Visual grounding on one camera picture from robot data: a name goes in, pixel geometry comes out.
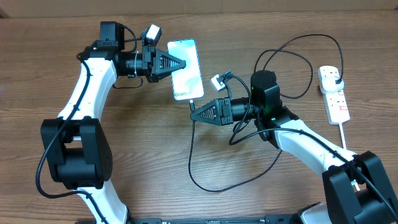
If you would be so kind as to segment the Samsung Galaxy smartphone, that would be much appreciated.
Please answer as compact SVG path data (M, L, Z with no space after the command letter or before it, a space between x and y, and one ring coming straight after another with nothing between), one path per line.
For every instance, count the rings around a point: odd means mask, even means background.
M172 72L174 99L192 100L204 96L203 82L195 39L173 40L167 43L171 56L185 61L185 68Z

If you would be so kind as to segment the white power strip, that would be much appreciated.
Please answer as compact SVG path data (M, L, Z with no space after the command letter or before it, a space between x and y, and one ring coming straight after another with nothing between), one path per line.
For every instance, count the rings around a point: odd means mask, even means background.
M330 65L321 66L318 69L319 82L322 78L340 79L339 71L336 67ZM350 120L347 102L343 89L330 94L323 94L326 115L330 124L343 124Z

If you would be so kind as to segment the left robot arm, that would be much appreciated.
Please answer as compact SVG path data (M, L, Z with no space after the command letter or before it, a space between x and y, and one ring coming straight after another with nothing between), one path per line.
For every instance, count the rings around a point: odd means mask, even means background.
M139 77L155 83L185 68L186 62L157 49L162 30L152 24L140 37L142 48L127 51L125 31L115 21L100 24L100 37L77 54L80 76L64 109L43 121L40 134L44 153L35 175L38 192L46 198L79 195L95 223L132 223L128 207L111 182L113 155L101 115L118 77Z

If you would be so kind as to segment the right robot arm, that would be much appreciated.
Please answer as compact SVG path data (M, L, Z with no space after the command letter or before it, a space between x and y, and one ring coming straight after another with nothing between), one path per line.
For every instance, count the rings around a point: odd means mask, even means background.
M343 149L308 128L282 104L274 72L254 72L246 89L245 98L218 98L201 108L191 103L191 120L223 126L253 119L255 135L321 177L326 202L299 210L291 223L397 222L397 197L377 155Z

